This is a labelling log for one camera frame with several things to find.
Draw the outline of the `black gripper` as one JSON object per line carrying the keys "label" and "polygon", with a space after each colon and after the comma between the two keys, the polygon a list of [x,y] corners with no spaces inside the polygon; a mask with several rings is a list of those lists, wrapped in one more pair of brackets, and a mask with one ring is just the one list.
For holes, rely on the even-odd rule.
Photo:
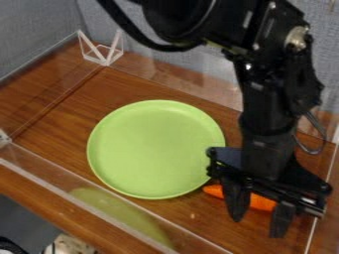
{"label": "black gripper", "polygon": [[246,133],[241,148],[212,147],[208,150],[208,173],[222,183],[228,210],[236,222],[245,218],[253,193],[277,202],[270,222],[272,238],[286,235],[297,213],[325,214],[333,187],[302,166],[296,156],[297,147],[312,156],[320,155],[325,144],[322,140],[321,146],[312,149],[294,133],[269,136]]}

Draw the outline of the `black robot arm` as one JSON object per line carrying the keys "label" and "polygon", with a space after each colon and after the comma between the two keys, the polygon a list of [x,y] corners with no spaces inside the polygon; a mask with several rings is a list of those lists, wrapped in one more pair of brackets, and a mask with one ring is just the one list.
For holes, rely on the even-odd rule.
{"label": "black robot arm", "polygon": [[209,174],[224,187],[233,220],[252,196],[276,202],[270,235],[282,237],[301,213],[322,216],[333,187],[298,163],[298,122],[314,121],[325,88],[313,66],[313,37],[304,12],[288,0],[130,0],[158,35],[151,40],[115,0],[97,0],[127,35],[162,52],[202,45],[221,48],[234,63],[244,93],[244,145],[208,151]]}

